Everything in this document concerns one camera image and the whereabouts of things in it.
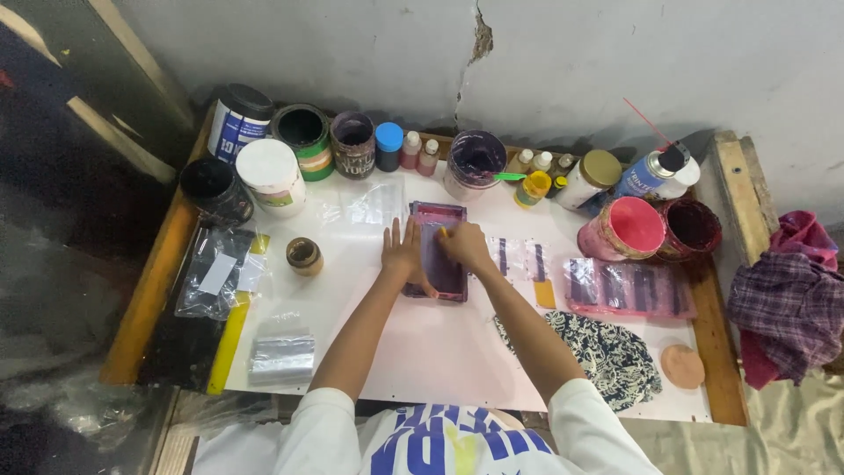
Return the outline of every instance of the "hand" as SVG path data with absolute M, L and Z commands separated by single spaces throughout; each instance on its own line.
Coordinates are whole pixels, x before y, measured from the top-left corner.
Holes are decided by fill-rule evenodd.
M 401 276 L 407 283 L 422 286 L 422 290 L 430 298 L 438 298 L 440 294 L 428 282 L 428 276 L 422 268 L 421 240 L 422 231 L 413 217 L 408 218 L 407 228 L 404 230 L 404 242 L 401 242 L 401 230 L 398 218 L 392 220 L 390 228 L 384 228 L 384 249 L 381 251 L 381 268 L 384 271 Z
M 486 236 L 480 226 L 462 222 L 447 231 L 447 236 L 441 233 L 436 236 L 450 258 L 463 264 L 475 275 L 481 270 L 495 268 L 495 262 L 486 247 Z

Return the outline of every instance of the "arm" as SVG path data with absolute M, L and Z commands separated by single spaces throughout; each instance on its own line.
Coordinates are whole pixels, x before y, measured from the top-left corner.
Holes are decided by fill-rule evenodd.
M 317 388 L 335 388 L 357 401 L 372 367 L 387 317 L 404 283 L 420 284 L 429 297 L 437 297 L 422 271 L 419 225 L 413 218 L 408 219 L 403 243 L 400 235 L 396 218 L 392 222 L 392 232 L 384 230 L 381 273 L 334 338 L 314 374 L 309 392 Z
M 495 267 L 480 227 L 462 223 L 448 234 L 440 237 L 440 244 L 484 284 L 516 356 L 545 404 L 565 382 L 585 379 L 565 342 Z

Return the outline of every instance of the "yellow bottle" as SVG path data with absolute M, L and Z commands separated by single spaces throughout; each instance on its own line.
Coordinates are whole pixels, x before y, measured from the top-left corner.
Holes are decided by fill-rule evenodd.
M 513 199 L 516 204 L 522 208 L 530 208 L 536 205 L 548 190 L 551 188 L 551 177 L 546 172 L 536 171 L 522 180 L 519 188 L 513 194 Z

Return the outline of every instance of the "green paint can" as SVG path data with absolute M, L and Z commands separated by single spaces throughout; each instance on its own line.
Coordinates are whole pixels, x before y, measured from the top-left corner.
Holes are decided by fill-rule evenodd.
M 328 117 L 311 104 L 281 108 L 269 124 L 273 138 L 289 145 L 296 153 L 306 182 L 318 182 L 334 171 Z

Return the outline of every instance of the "red straw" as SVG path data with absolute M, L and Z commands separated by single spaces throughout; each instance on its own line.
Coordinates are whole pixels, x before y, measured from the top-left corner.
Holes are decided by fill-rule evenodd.
M 660 136 L 660 137 L 662 137 L 663 139 L 665 139 L 665 141 L 666 141 L 666 142 L 668 142 L 668 144 L 669 144 L 669 145 L 671 145 L 671 140 L 668 140 L 668 137 L 666 137 L 665 135 L 663 135 L 663 133 L 659 131 L 659 129 L 657 128 L 657 126 L 656 126 L 656 125 L 653 125 L 653 124 L 651 123 L 651 121 L 647 120 L 647 117 L 645 117 L 645 115 L 644 115 L 644 114 L 642 114 L 641 112 L 639 112 L 639 109 L 636 109 L 636 106 L 634 106 L 633 104 L 630 104 L 630 101 L 628 101 L 626 97 L 622 97 L 622 99 L 624 99 L 624 100 L 625 100 L 625 102 L 627 102 L 627 105 L 628 105 L 628 106 L 633 107 L 633 110 L 634 110 L 634 111 L 636 111 L 636 113 L 637 113 L 637 114 L 639 114 L 639 117 L 641 117 L 641 118 L 642 118 L 642 120 L 644 120 L 645 122 L 647 122 L 647 124 L 648 124 L 648 125 L 650 125 L 650 126 L 651 126 L 651 128 L 653 129 L 653 131 L 654 131 L 654 132 L 656 132 L 657 134 L 659 134 L 659 136 Z

